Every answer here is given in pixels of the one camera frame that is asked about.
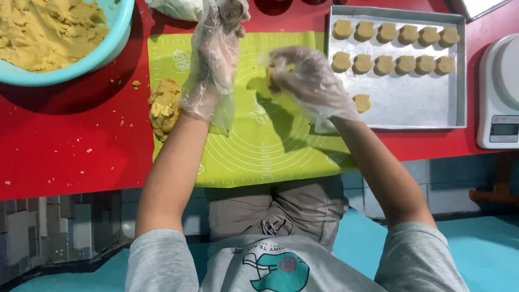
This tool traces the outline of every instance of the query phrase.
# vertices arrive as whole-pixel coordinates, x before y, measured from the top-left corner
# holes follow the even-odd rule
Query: khaki shorts
[[[332,250],[348,209],[340,176],[206,188],[211,241],[241,234],[303,235]]]

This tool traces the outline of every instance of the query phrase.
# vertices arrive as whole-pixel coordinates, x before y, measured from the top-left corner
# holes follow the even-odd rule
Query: gray t-shirt
[[[207,267],[199,286],[184,235],[174,230],[150,231],[131,245],[125,290],[469,291],[456,270],[447,239],[417,222],[389,230],[374,281],[298,235],[240,235],[218,241],[209,247]]]

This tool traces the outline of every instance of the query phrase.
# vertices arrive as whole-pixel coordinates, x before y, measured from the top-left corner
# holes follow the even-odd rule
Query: bowl of dough
[[[45,86],[100,69],[130,36],[134,0],[1,0],[0,82]]]

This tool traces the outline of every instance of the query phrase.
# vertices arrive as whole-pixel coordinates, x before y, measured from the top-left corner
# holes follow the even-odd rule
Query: plastic glove
[[[328,120],[332,116],[361,121],[353,99],[332,71],[323,52],[293,46],[275,49],[269,54],[276,67],[272,79],[281,89],[292,93],[306,117],[316,125],[316,133],[335,132]],[[294,70],[286,65],[294,64]]]
[[[224,19],[225,7],[243,6],[241,18]],[[204,0],[202,20],[191,38],[191,70],[182,86],[181,107],[218,127],[231,129],[235,113],[234,79],[240,56],[239,39],[245,36],[241,21],[251,18],[246,0]]]

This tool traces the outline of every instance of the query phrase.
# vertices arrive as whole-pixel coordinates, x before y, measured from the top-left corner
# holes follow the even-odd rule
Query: t-shirt sleeve
[[[375,282],[388,292],[468,292],[443,234],[405,222],[389,230]]]
[[[139,236],[130,247],[125,291],[198,291],[198,277],[186,237],[160,229]]]

